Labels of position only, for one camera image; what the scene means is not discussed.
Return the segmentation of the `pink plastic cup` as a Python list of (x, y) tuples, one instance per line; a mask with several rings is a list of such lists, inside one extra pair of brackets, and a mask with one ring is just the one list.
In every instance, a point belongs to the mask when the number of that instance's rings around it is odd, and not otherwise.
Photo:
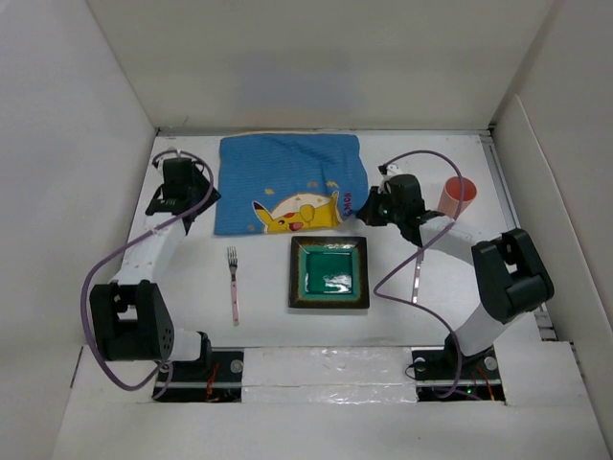
[(461, 214), (478, 194), (476, 185), (468, 178), (450, 177), (443, 185), (437, 211), (453, 218)]

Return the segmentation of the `pink handled knife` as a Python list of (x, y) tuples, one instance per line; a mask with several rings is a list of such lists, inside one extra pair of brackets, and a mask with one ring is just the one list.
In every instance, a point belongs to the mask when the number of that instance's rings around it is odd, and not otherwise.
[(413, 285), (412, 285), (412, 292), (411, 292), (411, 301), (413, 303), (417, 303), (419, 300), (420, 274), (421, 274), (423, 259), (424, 259), (423, 252), (419, 253), (415, 259)]

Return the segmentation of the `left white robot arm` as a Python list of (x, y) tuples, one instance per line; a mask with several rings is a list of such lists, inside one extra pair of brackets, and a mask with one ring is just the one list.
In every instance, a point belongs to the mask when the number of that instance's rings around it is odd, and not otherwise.
[(160, 289), (170, 259), (199, 215), (220, 199), (210, 169), (188, 155), (160, 157), (163, 183), (145, 211), (145, 235), (125, 251), (119, 271), (89, 293), (95, 342), (105, 361), (180, 362), (193, 380), (213, 371), (208, 336), (177, 329)]

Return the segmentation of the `green square plate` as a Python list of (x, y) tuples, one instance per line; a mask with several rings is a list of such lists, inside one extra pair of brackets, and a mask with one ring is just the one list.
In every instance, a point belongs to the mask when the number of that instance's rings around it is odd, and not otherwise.
[(294, 310), (367, 310), (368, 246), (364, 237), (294, 237), (288, 306)]

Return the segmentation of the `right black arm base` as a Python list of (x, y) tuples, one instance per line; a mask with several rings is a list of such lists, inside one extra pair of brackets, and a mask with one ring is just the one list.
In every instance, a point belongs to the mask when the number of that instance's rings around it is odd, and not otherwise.
[(405, 376), (416, 385), (420, 403), (501, 402), (506, 400), (497, 356), (492, 347), (463, 357), (444, 347), (415, 347)]

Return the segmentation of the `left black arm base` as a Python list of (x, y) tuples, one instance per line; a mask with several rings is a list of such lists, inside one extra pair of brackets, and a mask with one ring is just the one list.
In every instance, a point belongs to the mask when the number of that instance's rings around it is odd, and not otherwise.
[(213, 349), (208, 367), (197, 362), (174, 362), (157, 375), (152, 398), (159, 403), (240, 403), (244, 350)]

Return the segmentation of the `pink handled fork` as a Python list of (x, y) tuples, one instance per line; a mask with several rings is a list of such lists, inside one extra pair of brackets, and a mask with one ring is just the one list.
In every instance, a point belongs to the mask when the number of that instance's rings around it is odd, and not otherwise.
[(234, 326), (239, 325), (239, 312), (238, 312), (238, 284), (237, 284), (237, 270), (238, 270), (238, 253), (234, 246), (227, 248), (227, 260), (231, 276), (231, 302), (232, 302), (232, 315)]

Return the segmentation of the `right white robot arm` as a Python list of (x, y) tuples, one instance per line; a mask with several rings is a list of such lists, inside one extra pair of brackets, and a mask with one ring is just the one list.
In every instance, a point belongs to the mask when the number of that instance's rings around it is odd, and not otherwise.
[(517, 317), (555, 294), (528, 232), (514, 228), (490, 235), (428, 210), (412, 174), (394, 175), (373, 186), (357, 217), (373, 227), (393, 224), (415, 247), (442, 252), (473, 267), (479, 304), (444, 343), (443, 366), (453, 377), (473, 371), (477, 355), (490, 348)]

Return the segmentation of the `blue Pikachu cloth placemat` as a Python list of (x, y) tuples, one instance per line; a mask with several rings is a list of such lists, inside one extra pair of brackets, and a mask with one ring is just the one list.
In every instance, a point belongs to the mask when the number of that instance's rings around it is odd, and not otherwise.
[(369, 194), (353, 134), (249, 134), (219, 144), (217, 236), (329, 229)]

